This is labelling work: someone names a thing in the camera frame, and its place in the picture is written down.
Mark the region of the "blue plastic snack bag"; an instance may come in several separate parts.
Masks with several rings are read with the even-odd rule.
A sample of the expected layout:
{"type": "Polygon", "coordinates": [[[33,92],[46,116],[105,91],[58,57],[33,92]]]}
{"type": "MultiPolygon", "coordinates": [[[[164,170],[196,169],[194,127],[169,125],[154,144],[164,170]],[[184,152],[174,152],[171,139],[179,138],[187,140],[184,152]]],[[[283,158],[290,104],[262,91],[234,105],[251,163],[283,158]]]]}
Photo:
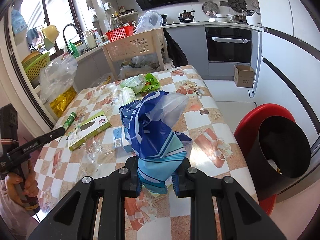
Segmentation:
{"type": "Polygon", "coordinates": [[[125,139],[138,156],[138,177],[150,192],[166,194],[165,182],[191,152],[192,139],[173,130],[188,101],[186,95],[158,90],[119,109],[125,139]]]}

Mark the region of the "green white drink bottle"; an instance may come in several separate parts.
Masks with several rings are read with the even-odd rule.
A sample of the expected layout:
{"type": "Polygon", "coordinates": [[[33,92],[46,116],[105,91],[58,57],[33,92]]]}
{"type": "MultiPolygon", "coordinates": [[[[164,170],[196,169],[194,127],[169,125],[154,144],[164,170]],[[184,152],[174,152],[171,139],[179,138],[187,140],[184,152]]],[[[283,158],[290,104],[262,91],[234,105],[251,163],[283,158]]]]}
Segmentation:
{"type": "Polygon", "coordinates": [[[121,90],[121,98],[123,105],[127,105],[137,100],[135,92],[130,87],[124,87],[121,90]]]}

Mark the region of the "green plastic bag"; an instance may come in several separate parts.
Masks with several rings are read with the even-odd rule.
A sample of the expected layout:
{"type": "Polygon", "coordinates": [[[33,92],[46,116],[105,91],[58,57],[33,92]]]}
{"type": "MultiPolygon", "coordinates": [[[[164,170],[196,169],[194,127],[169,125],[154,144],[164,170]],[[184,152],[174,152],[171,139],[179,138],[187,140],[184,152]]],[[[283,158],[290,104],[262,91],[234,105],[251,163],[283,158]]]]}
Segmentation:
{"type": "Polygon", "coordinates": [[[151,73],[148,73],[129,77],[121,81],[120,86],[121,88],[131,88],[135,94],[138,94],[158,90],[160,83],[151,73]]]}

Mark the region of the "black trash bin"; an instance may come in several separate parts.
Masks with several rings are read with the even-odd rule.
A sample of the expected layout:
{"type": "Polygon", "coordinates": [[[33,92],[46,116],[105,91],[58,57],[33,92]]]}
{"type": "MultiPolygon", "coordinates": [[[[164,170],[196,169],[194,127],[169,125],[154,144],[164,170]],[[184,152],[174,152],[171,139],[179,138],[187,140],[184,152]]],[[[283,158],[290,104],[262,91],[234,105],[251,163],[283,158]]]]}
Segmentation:
{"type": "Polygon", "coordinates": [[[308,170],[309,141],[288,118],[271,116],[260,125],[246,163],[259,200],[279,194],[308,170]]]}

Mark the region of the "black kitchen faucet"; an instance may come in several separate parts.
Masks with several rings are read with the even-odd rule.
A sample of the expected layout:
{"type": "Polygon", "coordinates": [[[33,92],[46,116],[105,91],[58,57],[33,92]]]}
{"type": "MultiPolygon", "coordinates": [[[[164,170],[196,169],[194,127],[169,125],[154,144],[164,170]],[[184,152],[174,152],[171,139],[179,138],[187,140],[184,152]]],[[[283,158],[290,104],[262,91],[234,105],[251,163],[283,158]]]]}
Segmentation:
{"type": "Polygon", "coordinates": [[[76,37],[78,37],[78,40],[81,41],[82,32],[74,23],[69,23],[64,27],[64,29],[62,31],[62,36],[63,36],[63,40],[65,42],[67,51],[72,54],[73,52],[69,48],[69,42],[70,41],[72,42],[76,37]]]}

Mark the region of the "small blue white box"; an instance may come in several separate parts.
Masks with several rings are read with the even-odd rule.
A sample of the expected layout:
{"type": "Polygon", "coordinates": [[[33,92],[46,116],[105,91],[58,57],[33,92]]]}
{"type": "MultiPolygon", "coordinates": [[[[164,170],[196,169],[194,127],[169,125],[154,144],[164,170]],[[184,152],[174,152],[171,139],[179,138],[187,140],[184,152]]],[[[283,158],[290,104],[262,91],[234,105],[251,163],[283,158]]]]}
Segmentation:
{"type": "Polygon", "coordinates": [[[113,147],[122,147],[126,153],[132,152],[132,147],[126,139],[127,129],[125,127],[118,127],[113,130],[113,147]]]}

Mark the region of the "green flat carton box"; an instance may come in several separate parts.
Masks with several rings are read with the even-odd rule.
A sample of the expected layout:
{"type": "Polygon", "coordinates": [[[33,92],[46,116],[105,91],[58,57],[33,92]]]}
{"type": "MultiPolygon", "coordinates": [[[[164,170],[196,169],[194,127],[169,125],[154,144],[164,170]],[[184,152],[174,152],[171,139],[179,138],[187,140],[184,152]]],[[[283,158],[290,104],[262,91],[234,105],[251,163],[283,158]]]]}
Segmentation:
{"type": "Polygon", "coordinates": [[[102,131],[111,127],[104,111],[100,111],[93,115],[83,123],[76,126],[67,136],[68,149],[74,151],[82,144],[92,139],[102,131]]]}

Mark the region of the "gold foil bag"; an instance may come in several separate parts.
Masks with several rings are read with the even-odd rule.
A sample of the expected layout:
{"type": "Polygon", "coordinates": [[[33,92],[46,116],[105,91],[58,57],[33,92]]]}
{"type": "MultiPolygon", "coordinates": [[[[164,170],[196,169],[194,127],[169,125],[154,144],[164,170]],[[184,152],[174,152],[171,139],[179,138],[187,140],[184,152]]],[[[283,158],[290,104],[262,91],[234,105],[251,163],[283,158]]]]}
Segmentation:
{"type": "Polygon", "coordinates": [[[69,87],[64,93],[60,94],[55,100],[50,103],[52,111],[58,118],[62,116],[67,106],[77,96],[77,92],[73,86],[69,87]]]}

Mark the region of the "green tube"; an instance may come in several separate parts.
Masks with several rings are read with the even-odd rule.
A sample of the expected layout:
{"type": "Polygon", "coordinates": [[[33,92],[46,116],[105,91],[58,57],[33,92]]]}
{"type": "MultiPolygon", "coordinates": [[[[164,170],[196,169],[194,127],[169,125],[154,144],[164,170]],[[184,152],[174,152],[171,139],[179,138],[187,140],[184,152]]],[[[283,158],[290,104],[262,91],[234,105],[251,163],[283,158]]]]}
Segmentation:
{"type": "Polygon", "coordinates": [[[75,119],[76,119],[76,113],[72,112],[63,124],[63,128],[65,129],[65,131],[71,126],[71,124],[75,119]]]}

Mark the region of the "red plastic stool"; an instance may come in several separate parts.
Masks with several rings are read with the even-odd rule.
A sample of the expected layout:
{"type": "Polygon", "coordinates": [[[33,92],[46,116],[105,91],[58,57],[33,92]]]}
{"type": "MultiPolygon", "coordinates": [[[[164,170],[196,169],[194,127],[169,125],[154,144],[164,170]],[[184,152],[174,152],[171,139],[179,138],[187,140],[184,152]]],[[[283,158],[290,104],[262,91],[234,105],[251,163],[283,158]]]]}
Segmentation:
{"type": "MultiPolygon", "coordinates": [[[[258,135],[261,123],[268,117],[282,116],[295,122],[292,114],[284,107],[272,103],[261,105],[250,111],[240,122],[236,131],[235,138],[244,155],[245,160],[251,151],[253,144],[258,135]]],[[[277,194],[272,195],[264,200],[259,200],[260,207],[270,215],[276,203],[277,194]]]]}

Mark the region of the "crumpled clear plastic bag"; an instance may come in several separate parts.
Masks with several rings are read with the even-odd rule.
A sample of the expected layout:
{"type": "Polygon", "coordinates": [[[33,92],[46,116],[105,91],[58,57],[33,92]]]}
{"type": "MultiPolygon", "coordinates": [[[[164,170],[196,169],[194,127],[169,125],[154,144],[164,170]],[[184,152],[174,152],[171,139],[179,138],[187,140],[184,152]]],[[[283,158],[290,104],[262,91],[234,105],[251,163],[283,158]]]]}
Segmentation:
{"type": "Polygon", "coordinates": [[[75,57],[65,53],[41,69],[39,82],[42,103],[54,101],[73,85],[77,67],[75,57]]]}

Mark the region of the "green yellow plastic basket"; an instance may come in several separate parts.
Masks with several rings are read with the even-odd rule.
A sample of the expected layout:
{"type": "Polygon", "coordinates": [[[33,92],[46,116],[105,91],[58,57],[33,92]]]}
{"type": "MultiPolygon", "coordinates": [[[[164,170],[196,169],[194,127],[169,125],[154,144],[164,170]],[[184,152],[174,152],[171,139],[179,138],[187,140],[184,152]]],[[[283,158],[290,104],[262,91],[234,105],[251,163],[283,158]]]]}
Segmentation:
{"type": "Polygon", "coordinates": [[[49,54],[50,52],[39,53],[34,51],[22,60],[22,66],[30,82],[37,79],[41,69],[49,64],[49,54]]]}

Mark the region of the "cardboard box on floor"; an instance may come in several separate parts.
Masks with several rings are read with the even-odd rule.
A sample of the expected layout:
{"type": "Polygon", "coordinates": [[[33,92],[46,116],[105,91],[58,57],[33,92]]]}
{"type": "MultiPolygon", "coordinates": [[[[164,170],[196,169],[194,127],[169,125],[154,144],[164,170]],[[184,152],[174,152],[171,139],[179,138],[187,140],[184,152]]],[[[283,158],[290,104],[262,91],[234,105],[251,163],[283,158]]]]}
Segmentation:
{"type": "Polygon", "coordinates": [[[235,65],[234,82],[236,87],[252,88],[255,77],[255,70],[251,66],[235,65]]]}

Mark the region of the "yellow bowl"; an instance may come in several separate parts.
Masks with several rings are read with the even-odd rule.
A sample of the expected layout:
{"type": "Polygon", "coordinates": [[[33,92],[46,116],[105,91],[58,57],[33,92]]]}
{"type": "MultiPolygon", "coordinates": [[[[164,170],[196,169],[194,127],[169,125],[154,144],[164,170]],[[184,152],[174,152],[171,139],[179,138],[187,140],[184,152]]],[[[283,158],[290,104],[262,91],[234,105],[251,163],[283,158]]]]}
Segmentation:
{"type": "Polygon", "coordinates": [[[56,39],[58,38],[60,32],[58,31],[57,27],[53,24],[49,25],[48,27],[42,27],[42,32],[46,38],[51,43],[54,43],[56,39]]]}

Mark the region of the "beige perforated plastic rack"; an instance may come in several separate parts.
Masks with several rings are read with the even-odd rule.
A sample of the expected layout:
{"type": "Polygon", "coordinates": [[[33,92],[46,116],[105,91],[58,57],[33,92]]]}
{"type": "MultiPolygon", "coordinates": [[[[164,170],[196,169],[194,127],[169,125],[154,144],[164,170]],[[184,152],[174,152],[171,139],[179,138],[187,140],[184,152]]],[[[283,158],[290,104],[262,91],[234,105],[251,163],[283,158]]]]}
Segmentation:
{"type": "Polygon", "coordinates": [[[102,49],[115,79],[118,75],[113,65],[114,61],[156,53],[159,66],[163,68],[162,49],[164,49],[165,57],[169,57],[163,28],[144,31],[109,42],[103,45],[102,49]]]}

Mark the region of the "black built-in oven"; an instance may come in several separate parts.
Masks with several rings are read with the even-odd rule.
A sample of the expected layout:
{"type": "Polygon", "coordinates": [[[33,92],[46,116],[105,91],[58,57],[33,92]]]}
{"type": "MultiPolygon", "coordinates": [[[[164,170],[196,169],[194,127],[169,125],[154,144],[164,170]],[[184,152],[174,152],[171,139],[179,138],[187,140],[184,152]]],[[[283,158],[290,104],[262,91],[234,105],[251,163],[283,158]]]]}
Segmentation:
{"type": "Polygon", "coordinates": [[[209,62],[250,63],[252,32],[248,29],[205,27],[209,62]]]}

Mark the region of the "red plastic basket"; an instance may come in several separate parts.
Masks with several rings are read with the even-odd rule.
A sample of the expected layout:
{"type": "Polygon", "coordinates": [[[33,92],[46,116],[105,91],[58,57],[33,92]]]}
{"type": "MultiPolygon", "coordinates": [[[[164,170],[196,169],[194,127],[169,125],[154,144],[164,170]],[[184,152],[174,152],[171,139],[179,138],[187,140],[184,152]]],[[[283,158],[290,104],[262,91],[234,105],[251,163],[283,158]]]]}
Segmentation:
{"type": "Polygon", "coordinates": [[[121,38],[131,36],[131,35],[133,35],[133,32],[134,32],[134,27],[131,25],[127,25],[124,27],[120,27],[120,28],[111,30],[111,31],[107,32],[106,35],[107,35],[108,40],[110,42],[113,42],[113,41],[119,40],[121,38]]]}

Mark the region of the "clear plastic bag on rack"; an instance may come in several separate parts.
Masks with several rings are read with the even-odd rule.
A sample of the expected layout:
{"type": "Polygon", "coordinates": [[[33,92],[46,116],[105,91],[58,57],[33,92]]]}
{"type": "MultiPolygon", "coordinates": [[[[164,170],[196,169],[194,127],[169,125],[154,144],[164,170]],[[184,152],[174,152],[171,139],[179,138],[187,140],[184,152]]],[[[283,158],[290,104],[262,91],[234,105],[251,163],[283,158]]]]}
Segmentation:
{"type": "Polygon", "coordinates": [[[149,10],[140,17],[136,26],[136,33],[160,28],[162,24],[163,18],[160,13],[155,10],[149,10]]]}

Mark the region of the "pot on stove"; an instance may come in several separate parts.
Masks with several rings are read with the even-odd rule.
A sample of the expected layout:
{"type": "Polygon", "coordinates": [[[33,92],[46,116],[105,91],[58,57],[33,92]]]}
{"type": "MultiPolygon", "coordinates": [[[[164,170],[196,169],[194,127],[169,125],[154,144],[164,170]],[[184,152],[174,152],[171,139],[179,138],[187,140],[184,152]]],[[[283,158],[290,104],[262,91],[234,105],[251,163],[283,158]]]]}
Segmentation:
{"type": "Polygon", "coordinates": [[[183,10],[182,13],[180,13],[179,20],[181,23],[185,22],[193,22],[194,21],[194,16],[193,16],[194,10],[187,12],[186,10],[183,10]]]}

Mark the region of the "white refrigerator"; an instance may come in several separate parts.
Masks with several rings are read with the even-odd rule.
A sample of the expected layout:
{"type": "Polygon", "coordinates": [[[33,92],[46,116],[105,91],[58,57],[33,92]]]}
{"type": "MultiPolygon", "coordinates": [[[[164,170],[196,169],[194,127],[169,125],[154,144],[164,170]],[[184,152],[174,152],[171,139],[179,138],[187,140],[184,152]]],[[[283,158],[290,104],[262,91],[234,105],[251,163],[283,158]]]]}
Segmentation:
{"type": "Polygon", "coordinates": [[[288,109],[310,144],[319,137],[319,30],[300,0],[258,0],[262,53],[255,101],[288,109]]]}

